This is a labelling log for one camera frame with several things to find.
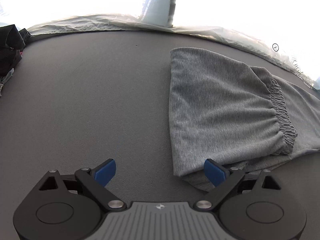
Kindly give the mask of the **grey sweatpants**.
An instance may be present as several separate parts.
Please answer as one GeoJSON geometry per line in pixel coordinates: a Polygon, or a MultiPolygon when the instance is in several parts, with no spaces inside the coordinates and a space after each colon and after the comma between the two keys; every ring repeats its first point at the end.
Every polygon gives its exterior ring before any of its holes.
{"type": "Polygon", "coordinates": [[[319,99],[271,74],[200,48],[170,53],[174,175],[210,191],[204,162],[257,174],[319,152],[319,99]]]}

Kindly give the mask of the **dark grey garment on pile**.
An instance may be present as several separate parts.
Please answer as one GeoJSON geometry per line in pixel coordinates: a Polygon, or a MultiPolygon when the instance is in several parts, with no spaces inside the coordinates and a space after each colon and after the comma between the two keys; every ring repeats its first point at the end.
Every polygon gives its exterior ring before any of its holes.
{"type": "Polygon", "coordinates": [[[27,29],[18,30],[14,24],[0,27],[1,77],[5,77],[22,59],[21,52],[31,37],[27,29]]]}

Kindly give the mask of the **white printed plastic curtain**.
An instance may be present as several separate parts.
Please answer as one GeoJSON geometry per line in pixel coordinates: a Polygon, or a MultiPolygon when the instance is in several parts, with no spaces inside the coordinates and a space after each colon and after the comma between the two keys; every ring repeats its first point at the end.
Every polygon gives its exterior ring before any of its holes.
{"type": "Polygon", "coordinates": [[[151,29],[253,53],[319,89],[319,0],[1,0],[32,35],[151,29]]]}

